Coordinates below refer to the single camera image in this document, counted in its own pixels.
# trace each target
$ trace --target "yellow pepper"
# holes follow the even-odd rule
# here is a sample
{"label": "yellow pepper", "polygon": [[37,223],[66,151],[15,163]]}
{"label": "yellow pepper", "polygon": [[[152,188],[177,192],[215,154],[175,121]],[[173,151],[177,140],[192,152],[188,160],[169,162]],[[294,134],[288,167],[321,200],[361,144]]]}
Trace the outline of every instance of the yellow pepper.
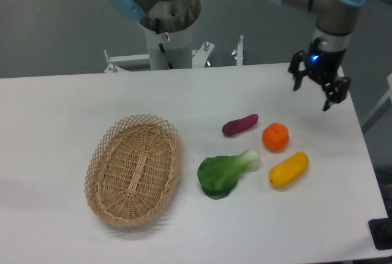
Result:
{"label": "yellow pepper", "polygon": [[269,180],[274,187],[284,187],[296,180],[307,169],[309,159],[304,152],[297,152],[269,171]]}

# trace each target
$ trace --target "toy orange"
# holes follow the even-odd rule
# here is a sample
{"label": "toy orange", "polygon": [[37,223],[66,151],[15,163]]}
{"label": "toy orange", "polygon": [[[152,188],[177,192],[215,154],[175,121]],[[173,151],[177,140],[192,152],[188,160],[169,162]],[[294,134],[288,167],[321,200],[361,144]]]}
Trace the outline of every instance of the toy orange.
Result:
{"label": "toy orange", "polygon": [[284,149],[288,140],[288,129],[281,123],[272,123],[263,131],[263,143],[272,152]]}

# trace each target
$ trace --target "metal bracket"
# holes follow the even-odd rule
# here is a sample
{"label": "metal bracket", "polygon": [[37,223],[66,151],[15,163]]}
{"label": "metal bracket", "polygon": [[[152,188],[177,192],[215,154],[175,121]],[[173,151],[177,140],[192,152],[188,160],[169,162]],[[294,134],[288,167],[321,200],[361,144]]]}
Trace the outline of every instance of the metal bracket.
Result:
{"label": "metal bracket", "polygon": [[[170,35],[168,32],[161,33],[157,35],[158,38],[161,39],[161,43],[163,42],[165,36],[168,36],[166,42],[170,40]],[[192,51],[192,55],[194,56],[192,59],[192,68],[200,68],[208,66],[211,64],[208,62],[208,56],[213,51],[215,45],[210,42],[203,43],[202,47],[199,50]],[[148,65],[149,64],[149,56],[148,54],[144,55],[132,55],[132,56],[118,56],[118,57],[109,57],[108,51],[104,50],[105,60],[107,68],[105,72],[117,72],[118,70],[123,70],[121,66],[140,66],[140,65]]]}
{"label": "metal bracket", "polygon": [[196,51],[195,56],[192,58],[192,68],[204,68],[208,60],[209,54],[213,51],[215,44],[205,42],[200,47],[199,51]]}
{"label": "metal bracket", "polygon": [[388,81],[389,90],[386,91],[365,116],[361,125],[362,134],[365,134],[392,106],[392,74],[390,74],[386,80]]}

